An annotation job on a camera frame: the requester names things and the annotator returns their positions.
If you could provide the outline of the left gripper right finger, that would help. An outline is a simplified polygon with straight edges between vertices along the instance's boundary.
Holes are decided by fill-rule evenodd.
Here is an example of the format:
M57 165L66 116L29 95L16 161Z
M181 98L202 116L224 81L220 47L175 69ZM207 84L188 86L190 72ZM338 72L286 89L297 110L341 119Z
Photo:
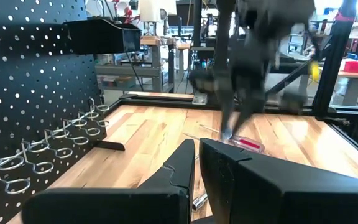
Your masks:
M208 138L200 169L215 224L358 224L358 178Z

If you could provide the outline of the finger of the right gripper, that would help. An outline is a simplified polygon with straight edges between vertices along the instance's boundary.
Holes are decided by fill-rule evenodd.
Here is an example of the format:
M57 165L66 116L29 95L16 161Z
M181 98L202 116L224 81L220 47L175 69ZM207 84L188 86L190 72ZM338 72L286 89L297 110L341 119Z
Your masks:
M234 133L237 134L241 127L254 114L263 111L265 105L265 92L263 90L238 90L239 116L234 125Z
M232 89L218 88L216 95L222 111L220 138L230 139L238 131L237 120L234 122L234 126L230 127L230 118L234 112L234 91Z

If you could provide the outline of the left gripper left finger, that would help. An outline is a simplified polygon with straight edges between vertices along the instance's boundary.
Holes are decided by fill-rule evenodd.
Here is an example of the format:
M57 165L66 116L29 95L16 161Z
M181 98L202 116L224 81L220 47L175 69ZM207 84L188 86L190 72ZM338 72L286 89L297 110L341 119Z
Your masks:
M30 198L23 224L190 224L195 144L184 140L135 189L54 188Z

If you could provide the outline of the red screwdriver marked 1/4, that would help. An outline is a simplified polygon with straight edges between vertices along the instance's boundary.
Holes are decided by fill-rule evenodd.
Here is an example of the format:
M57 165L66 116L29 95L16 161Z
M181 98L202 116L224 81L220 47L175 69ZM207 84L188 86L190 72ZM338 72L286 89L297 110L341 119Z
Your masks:
M248 151L254 151L258 153L263 153L265 149L265 146L262 143L238 135L232 135L229 139L220 140L220 142L231 144L233 146L241 147L247 149Z

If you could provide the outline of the grey metal workbench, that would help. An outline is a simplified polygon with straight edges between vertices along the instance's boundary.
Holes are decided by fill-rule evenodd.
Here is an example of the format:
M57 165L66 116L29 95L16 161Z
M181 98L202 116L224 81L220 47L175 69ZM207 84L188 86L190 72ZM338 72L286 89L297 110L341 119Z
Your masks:
M145 36L140 50L120 54L114 63L96 65L103 90L173 93L175 89L173 37Z

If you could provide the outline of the white lamp shade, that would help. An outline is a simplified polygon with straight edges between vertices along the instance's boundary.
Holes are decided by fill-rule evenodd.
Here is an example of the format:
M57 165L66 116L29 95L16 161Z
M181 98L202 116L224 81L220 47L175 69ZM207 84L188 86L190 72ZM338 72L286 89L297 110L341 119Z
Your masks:
M160 22L167 16L177 15L176 0L139 0L138 3L142 22Z

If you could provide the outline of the black plastic bin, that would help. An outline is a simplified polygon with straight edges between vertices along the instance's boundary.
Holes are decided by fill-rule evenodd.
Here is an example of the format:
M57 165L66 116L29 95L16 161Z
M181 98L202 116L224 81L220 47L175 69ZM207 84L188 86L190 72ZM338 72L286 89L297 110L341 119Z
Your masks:
M66 22L69 46L78 55L118 54L140 50L142 31L133 24L103 18Z

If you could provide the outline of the black metal pegboard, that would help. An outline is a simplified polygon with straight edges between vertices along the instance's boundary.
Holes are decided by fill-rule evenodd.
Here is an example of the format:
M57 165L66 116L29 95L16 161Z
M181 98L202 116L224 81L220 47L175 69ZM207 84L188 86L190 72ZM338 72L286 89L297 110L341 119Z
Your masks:
M23 140L44 138L45 129L58 129L63 119L89 111L89 98L100 102L94 58L70 48L66 22L87 18L85 0L0 0L0 157L13 156ZM60 160L52 152L30 161L54 161L51 173L37 175L31 166L3 172L9 180L30 180L22 194L9 195L0 182L0 224L16 216L34 194L52 185L102 138L90 137L75 146L71 157Z

